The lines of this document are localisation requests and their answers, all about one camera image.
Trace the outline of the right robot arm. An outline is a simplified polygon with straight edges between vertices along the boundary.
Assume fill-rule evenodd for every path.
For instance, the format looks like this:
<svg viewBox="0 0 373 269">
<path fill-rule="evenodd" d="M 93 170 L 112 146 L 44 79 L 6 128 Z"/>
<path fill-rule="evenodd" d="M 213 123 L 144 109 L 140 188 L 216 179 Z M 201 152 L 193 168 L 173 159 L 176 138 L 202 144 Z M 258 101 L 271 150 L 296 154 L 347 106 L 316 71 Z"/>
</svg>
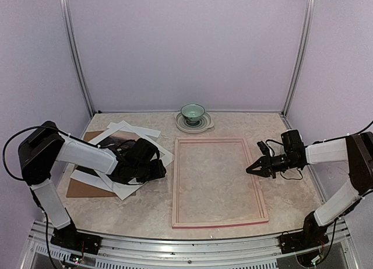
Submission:
<svg viewBox="0 0 373 269">
<path fill-rule="evenodd" d="M 283 153 L 274 155 L 267 143 L 257 143 L 262 156 L 246 172 L 263 178 L 309 167 L 327 200 L 304 220 L 298 243 L 310 248 L 321 229 L 345 215 L 372 191 L 372 132 L 358 132 L 305 145 L 298 130 L 281 134 Z"/>
</svg>

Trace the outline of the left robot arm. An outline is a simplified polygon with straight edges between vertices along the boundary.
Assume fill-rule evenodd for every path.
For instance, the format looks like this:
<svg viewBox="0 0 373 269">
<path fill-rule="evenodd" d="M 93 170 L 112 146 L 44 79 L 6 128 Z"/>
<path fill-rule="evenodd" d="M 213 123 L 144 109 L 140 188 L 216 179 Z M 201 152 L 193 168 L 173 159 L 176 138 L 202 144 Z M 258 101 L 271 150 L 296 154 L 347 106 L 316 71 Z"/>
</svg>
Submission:
<svg viewBox="0 0 373 269">
<path fill-rule="evenodd" d="M 19 144 L 17 155 L 20 176 L 15 176 L 6 161 L 9 144 L 28 133 Z M 51 180 L 56 163 L 64 163 L 72 170 L 94 173 L 105 185 L 142 186 L 166 176 L 161 149 L 151 139 L 113 140 L 107 136 L 97 144 L 84 141 L 63 132 L 52 121 L 25 128 L 12 135 L 2 149 L 2 162 L 7 174 L 26 183 L 47 222 L 59 230 L 58 237 L 67 247 L 74 249 L 82 240 L 81 234 L 71 226 L 73 220 L 64 207 Z"/>
</svg>

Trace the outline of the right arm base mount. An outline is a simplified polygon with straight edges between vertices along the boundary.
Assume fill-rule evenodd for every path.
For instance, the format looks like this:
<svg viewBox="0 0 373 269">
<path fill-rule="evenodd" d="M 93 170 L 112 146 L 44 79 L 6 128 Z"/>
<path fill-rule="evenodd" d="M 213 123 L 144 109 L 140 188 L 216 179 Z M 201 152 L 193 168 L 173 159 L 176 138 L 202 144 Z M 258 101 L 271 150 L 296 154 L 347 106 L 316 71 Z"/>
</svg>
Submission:
<svg viewBox="0 0 373 269">
<path fill-rule="evenodd" d="M 305 217 L 303 227 L 300 231 L 282 233 L 279 236 L 282 254 L 310 249 L 329 242 L 326 231 L 331 223 L 326 226 L 318 225 L 314 213 L 315 212 L 311 212 Z"/>
</svg>

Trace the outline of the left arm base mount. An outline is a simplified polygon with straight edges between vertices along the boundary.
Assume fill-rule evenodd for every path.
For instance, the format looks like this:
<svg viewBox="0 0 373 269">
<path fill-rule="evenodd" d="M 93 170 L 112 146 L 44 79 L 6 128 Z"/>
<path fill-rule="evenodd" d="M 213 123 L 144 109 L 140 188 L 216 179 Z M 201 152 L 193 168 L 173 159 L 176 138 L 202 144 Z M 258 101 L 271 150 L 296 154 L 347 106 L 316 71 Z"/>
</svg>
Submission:
<svg viewBox="0 0 373 269">
<path fill-rule="evenodd" d="M 97 235 L 79 232 L 74 225 L 64 228 L 55 228 L 51 237 L 51 244 L 64 249 L 98 255 L 102 238 Z"/>
</svg>

